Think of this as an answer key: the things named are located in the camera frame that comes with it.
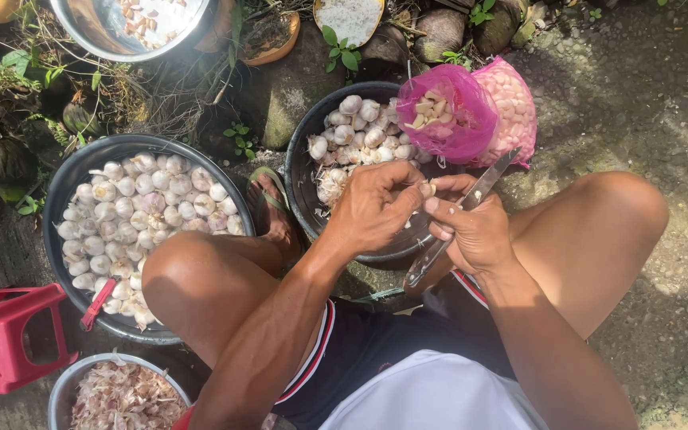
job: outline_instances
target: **stainless steel bowl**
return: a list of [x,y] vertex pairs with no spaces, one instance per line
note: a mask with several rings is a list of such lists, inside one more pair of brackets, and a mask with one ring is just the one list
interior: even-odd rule
[[[211,24],[213,16],[209,0],[50,0],[57,19],[68,34],[84,49],[110,61],[134,63],[147,61],[171,51],[186,39],[192,44],[203,36],[203,29]],[[123,15],[126,3],[136,2],[141,11],[129,20]],[[160,47],[146,47],[136,36],[125,32],[127,22],[139,22],[140,17],[156,15],[155,30],[145,29],[143,38]],[[167,34],[176,32],[170,41]]]
[[[186,375],[183,375],[184,366],[168,359],[165,356],[155,356],[148,357],[149,360],[154,360],[159,362],[160,366],[165,366],[161,368],[160,366],[151,363],[150,361],[136,357],[129,354],[118,354],[122,360],[127,363],[139,364],[140,366],[145,366],[150,370],[158,373],[166,379],[166,382],[171,384],[174,389],[182,397],[182,401],[188,408],[193,405],[192,396],[196,396],[192,389],[187,389],[185,386],[179,385],[174,377],[188,379]],[[58,378],[55,386],[52,387],[52,393],[50,393],[50,402],[47,406],[47,420],[50,430],[70,430],[70,422],[72,419],[72,407],[76,404],[76,395],[79,392],[79,382],[84,379],[86,373],[90,369],[98,364],[105,363],[111,360],[113,353],[97,354],[91,357],[86,357],[83,360],[76,361],[72,366],[68,367],[65,372]]]

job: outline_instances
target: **knife blade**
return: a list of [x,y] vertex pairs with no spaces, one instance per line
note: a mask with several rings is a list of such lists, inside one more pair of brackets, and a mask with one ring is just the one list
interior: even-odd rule
[[[521,149],[522,147],[518,146],[517,148],[514,148],[511,151],[503,154],[498,161],[495,161],[493,165],[490,166],[490,168],[488,168],[488,170],[479,177],[476,183],[474,183],[469,191],[466,192],[466,195],[459,200],[456,200],[455,203],[458,204],[463,210],[473,210],[475,207],[479,206],[485,196],[487,196],[488,192],[492,189],[495,181],[498,181],[508,165],[511,164],[511,161],[514,161],[514,158],[517,156],[519,151],[521,151]],[[450,243],[453,241],[453,239],[455,239],[455,234],[453,234],[453,237],[451,237],[448,241],[439,239],[435,240],[432,246],[426,249],[424,254],[413,262],[413,265],[410,267],[410,270],[402,282],[402,287],[414,288],[416,285],[418,285],[418,282],[420,282],[420,280],[424,278],[432,266],[434,266],[436,260],[440,258],[445,250],[447,250],[447,247],[450,246]]]

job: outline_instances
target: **red handle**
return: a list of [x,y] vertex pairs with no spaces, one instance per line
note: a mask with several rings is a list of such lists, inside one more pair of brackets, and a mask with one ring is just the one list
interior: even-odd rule
[[86,313],[81,318],[82,330],[89,331],[92,329],[92,326],[95,324],[95,318],[97,318],[97,315],[100,313],[100,309],[102,308],[102,304],[105,303],[105,299],[108,298],[108,295],[113,291],[113,287],[115,287],[115,279],[110,278],[106,284],[102,286],[100,294],[97,295],[90,307],[86,308]]

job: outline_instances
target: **mesh bag of peeled garlic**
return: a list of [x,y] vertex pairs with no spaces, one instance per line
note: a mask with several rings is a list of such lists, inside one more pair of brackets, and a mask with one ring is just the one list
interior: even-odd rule
[[475,70],[472,76],[490,93],[498,108],[498,129],[487,148],[470,161],[469,166],[490,166],[502,154],[521,146],[522,149],[513,162],[530,168],[527,160],[535,151],[538,118],[527,83],[501,57],[496,57],[491,64]]
[[400,128],[418,148],[463,164],[488,148],[498,123],[490,94],[462,66],[442,64],[400,88]]

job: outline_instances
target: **black shorts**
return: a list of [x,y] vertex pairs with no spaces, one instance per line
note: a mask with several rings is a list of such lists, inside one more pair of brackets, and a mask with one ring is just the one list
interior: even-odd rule
[[329,299],[317,344],[275,403],[298,430],[320,427],[347,396],[383,369],[419,350],[458,354],[515,379],[476,281],[453,271],[424,293],[412,315],[370,312]]

